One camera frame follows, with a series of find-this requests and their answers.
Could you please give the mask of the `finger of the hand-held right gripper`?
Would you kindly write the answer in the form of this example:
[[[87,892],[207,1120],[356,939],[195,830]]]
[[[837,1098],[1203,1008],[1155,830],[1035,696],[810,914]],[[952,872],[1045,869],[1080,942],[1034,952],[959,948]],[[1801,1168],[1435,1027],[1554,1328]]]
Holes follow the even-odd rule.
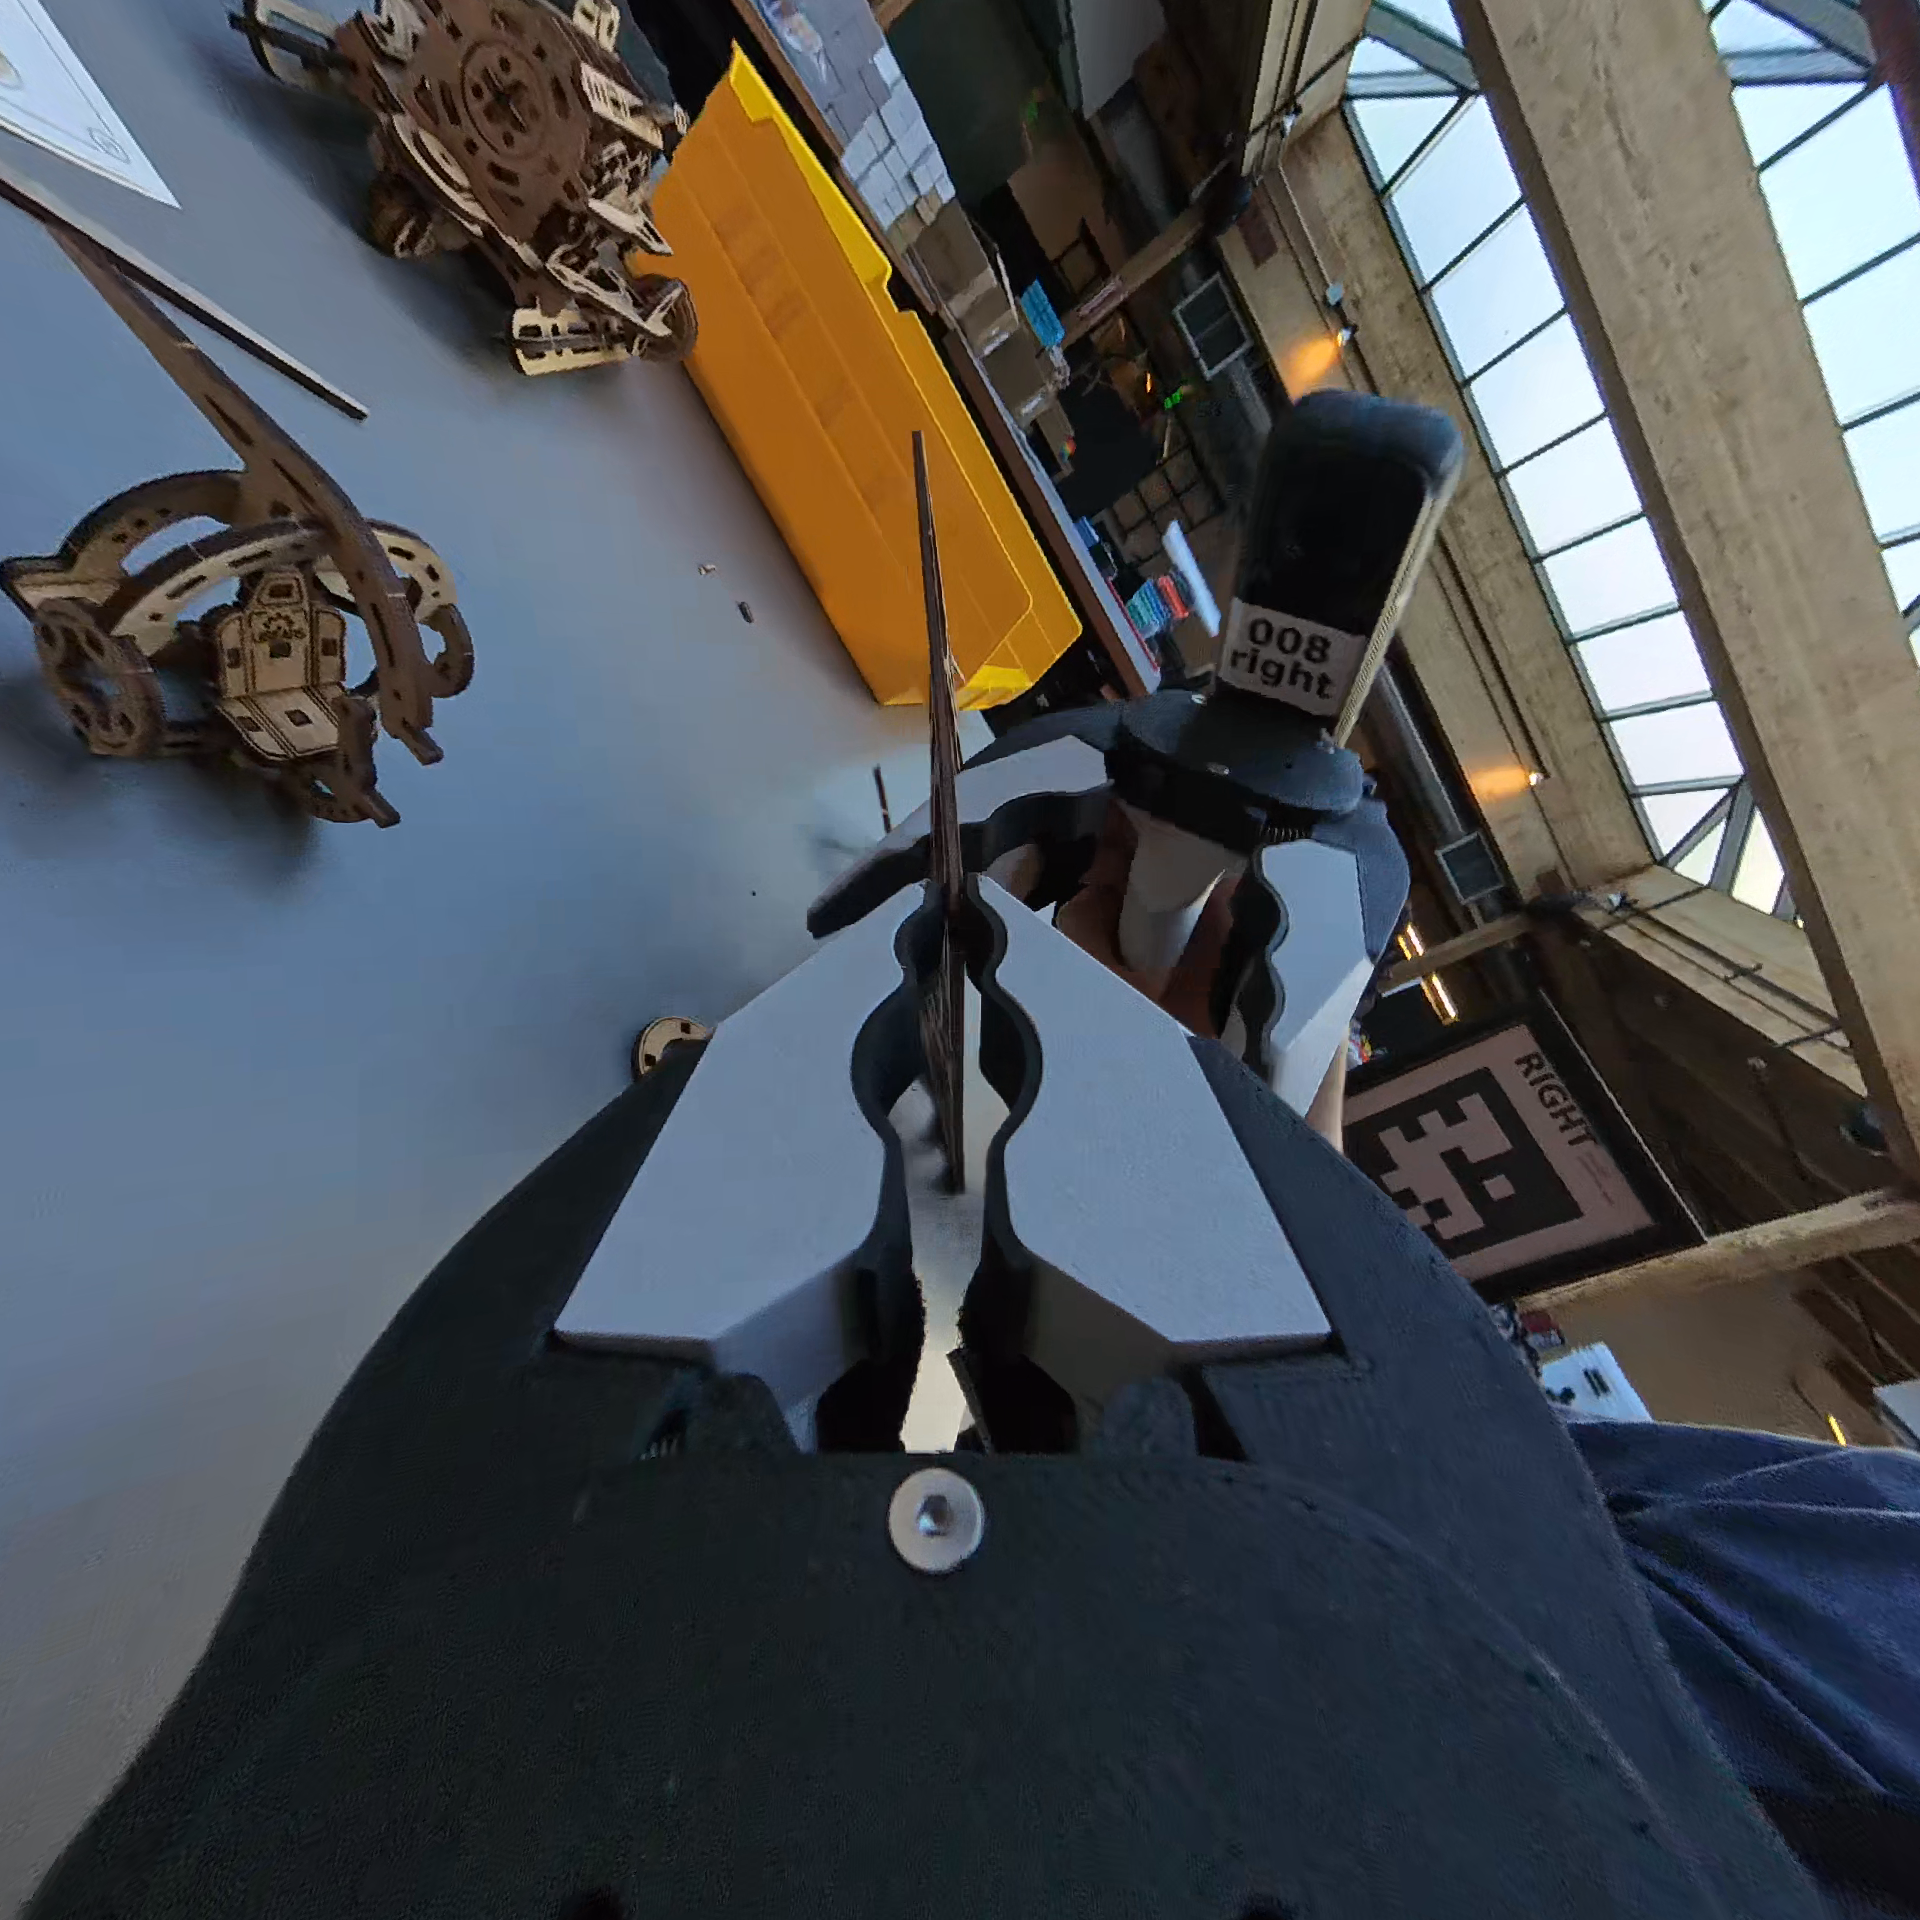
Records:
[[[1045,909],[1076,896],[1090,872],[1114,800],[1107,755],[1080,736],[1020,752],[989,750],[954,781],[967,872],[994,879]],[[889,896],[928,878],[930,803],[831,883],[808,909],[808,932],[833,936]]]
[[[1377,970],[1361,860],[1321,838],[1261,847],[1231,909],[1212,989],[1219,1039],[1284,1107],[1307,1112]]]

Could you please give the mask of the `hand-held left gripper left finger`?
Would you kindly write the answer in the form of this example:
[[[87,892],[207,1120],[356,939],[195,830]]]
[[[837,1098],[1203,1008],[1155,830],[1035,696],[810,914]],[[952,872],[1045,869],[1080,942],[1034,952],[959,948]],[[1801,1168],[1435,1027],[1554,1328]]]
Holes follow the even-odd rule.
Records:
[[[937,950],[911,883],[714,1028],[557,1344],[752,1375],[817,1450],[904,1450],[925,1304],[893,1112]]]

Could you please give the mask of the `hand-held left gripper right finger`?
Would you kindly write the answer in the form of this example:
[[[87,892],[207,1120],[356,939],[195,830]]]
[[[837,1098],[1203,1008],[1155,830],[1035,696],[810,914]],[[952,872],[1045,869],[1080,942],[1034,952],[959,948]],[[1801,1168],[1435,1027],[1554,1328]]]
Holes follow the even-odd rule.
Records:
[[[1003,1104],[967,1284],[977,1445],[1074,1452],[1133,1386],[1331,1352],[1194,1035],[997,879],[967,883],[967,972]]]

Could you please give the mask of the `wooden parts sheet round cutouts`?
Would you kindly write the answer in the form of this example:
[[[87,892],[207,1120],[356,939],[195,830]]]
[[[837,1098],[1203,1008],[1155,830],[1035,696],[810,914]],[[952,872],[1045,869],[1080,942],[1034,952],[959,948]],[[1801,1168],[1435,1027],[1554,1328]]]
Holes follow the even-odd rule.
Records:
[[[959,914],[965,902],[967,869],[956,798],[962,755],[954,706],[954,653],[928,480],[928,450],[919,429],[913,435],[913,459],[928,637],[928,923],[916,950],[919,1035],[924,1079],[932,1107],[932,1132],[945,1154],[945,1187],[948,1192],[965,1192],[969,1187],[967,970],[959,935]]]

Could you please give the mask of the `small wooden model assembly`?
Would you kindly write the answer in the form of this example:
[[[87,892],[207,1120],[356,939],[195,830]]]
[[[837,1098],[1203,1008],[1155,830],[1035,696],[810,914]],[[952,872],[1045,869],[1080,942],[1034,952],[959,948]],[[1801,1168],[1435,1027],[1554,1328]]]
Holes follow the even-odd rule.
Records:
[[[225,759],[309,818],[393,827],[377,736],[442,762],[434,708],[474,682],[451,570],[420,534],[367,516],[176,316],[347,419],[367,407],[39,182],[5,168],[5,200],[48,231],[240,462],[130,486],[55,554],[5,560],[5,597],[71,734],[105,759]]]

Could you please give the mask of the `person's right forearm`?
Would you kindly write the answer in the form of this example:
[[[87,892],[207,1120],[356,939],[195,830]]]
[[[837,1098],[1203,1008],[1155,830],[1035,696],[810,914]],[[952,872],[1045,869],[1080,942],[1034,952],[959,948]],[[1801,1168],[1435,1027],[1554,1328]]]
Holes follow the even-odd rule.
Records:
[[[1915,1455],[1554,1407],[1500,1309],[1235,1072],[1339,1368],[1266,1450],[1284,1915],[1915,1915]]]

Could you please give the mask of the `large wooden model assembly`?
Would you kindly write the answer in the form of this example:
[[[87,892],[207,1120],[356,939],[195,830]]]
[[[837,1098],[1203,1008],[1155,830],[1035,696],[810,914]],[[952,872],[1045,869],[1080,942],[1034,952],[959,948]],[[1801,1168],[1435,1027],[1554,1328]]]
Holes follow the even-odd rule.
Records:
[[[699,314],[657,224],[689,112],[623,4],[376,3],[228,14],[280,82],[368,116],[368,239],[392,258],[468,253],[513,303],[529,378],[685,364]]]

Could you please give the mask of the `person's right hand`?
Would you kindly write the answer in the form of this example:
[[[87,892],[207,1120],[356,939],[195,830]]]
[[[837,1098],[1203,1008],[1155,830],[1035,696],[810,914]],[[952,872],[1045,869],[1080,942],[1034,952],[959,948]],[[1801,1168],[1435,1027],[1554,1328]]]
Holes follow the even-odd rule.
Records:
[[[1137,860],[1139,832],[1117,803],[1108,804],[1087,883],[1053,911],[1053,926],[1124,986],[1155,1000],[1194,1035],[1219,1039],[1213,986],[1233,930],[1236,878],[1219,879],[1175,965],[1139,972],[1120,952],[1120,909]]]

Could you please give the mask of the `framed black-white marker sign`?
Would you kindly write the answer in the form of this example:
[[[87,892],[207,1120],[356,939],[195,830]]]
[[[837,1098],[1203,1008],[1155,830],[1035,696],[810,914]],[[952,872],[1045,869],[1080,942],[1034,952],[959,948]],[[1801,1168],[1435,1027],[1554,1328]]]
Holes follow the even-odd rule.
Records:
[[[1347,1156],[1489,1304],[1706,1240],[1543,994],[1352,1072],[1343,1127]]]

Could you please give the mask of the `large skylight window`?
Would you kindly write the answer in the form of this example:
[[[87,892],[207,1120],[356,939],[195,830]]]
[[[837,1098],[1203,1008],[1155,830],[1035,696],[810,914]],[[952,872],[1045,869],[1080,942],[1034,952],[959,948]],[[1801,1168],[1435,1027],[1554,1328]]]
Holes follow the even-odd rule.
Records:
[[[1370,4],[1343,110],[1653,854],[1794,926],[1786,860],[1453,8]]]

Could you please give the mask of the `yellow plastic bin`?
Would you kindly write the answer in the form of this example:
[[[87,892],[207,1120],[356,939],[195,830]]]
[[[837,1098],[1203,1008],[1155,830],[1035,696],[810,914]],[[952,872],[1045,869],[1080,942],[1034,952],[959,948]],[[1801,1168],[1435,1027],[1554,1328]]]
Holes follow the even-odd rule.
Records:
[[[1028,692],[1081,621],[887,256],[740,47],[657,190],[685,367],[877,703],[924,703],[924,438],[960,710]]]

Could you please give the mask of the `stack of white boxes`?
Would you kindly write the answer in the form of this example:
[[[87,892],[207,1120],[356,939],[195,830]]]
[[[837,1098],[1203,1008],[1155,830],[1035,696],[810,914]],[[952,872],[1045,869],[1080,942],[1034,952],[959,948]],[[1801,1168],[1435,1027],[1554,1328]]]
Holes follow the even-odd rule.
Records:
[[[876,224],[905,250],[956,204],[947,158],[871,15],[823,23],[823,116]]]

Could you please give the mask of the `white card sheet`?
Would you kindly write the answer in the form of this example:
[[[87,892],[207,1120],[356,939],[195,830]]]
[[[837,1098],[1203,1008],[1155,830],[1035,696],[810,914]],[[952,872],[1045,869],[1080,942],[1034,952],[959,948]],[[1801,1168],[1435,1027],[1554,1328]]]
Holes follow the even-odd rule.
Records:
[[[178,208],[42,3],[2,3],[2,128],[125,190]]]

